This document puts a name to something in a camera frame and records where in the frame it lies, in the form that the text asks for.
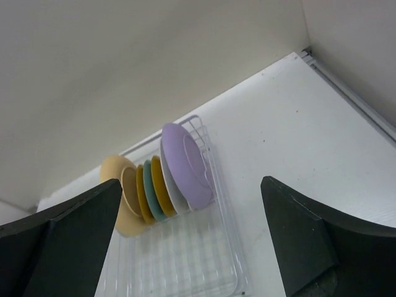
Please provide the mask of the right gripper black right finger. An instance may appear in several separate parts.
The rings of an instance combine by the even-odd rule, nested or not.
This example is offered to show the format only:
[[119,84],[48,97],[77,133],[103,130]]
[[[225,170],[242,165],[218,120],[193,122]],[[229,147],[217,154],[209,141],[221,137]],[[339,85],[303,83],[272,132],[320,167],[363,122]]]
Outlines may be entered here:
[[287,296],[395,296],[395,228],[265,176],[265,216]]

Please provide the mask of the lilac plastic plate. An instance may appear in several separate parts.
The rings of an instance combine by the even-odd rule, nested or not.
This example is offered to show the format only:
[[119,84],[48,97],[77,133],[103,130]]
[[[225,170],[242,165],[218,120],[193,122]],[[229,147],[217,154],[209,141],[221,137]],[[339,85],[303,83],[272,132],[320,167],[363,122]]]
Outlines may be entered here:
[[167,123],[161,141],[168,168],[181,194],[192,208],[206,208],[213,199],[212,174],[191,133],[180,124]]

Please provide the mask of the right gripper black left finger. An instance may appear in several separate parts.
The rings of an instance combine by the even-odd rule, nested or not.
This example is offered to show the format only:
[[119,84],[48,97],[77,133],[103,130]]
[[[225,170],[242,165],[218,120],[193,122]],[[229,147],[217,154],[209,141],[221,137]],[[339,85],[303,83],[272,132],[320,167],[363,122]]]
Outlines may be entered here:
[[1,296],[94,296],[121,196],[110,179],[1,225]]

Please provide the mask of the white plate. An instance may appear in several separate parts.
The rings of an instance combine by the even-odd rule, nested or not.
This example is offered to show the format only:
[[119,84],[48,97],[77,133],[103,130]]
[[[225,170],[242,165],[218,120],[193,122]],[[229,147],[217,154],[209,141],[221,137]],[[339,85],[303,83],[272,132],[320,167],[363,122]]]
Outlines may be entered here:
[[182,213],[187,213],[188,211],[190,211],[189,204],[184,196],[181,194],[181,191],[177,187],[172,177],[171,171],[165,158],[162,140],[160,141],[160,163],[165,186],[176,213],[179,215]]

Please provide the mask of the yellow patterned plate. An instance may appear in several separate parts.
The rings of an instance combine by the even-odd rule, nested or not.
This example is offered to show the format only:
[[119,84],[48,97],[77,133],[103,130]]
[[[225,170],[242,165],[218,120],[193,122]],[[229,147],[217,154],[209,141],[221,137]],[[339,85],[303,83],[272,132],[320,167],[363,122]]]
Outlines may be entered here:
[[175,216],[176,211],[170,200],[170,196],[165,185],[165,180],[161,169],[160,157],[157,155],[154,155],[151,159],[151,175],[155,194],[161,210],[165,214],[166,218],[171,218]]
[[142,213],[142,218],[144,219],[144,222],[146,224],[153,225],[155,223],[155,218],[152,215],[152,212],[150,210],[150,207],[148,205],[147,198],[145,195],[144,180],[143,180],[143,166],[142,165],[139,165],[137,167],[136,187],[137,187],[137,196],[138,196],[140,211]]

